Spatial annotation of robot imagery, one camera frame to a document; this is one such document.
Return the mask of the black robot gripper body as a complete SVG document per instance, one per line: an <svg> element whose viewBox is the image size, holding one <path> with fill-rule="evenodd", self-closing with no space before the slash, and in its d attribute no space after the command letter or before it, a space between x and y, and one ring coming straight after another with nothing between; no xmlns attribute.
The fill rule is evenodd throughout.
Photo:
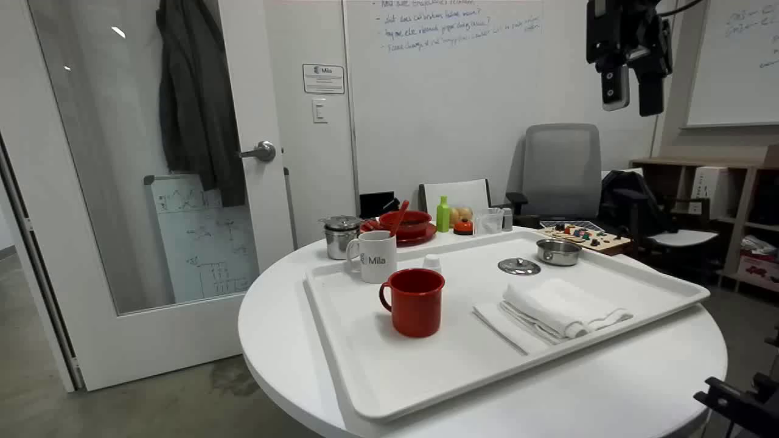
<svg viewBox="0 0 779 438"><path fill-rule="evenodd" d="M659 0L586 0L586 60L598 71L630 65L637 72L670 72L670 19Z"/></svg>

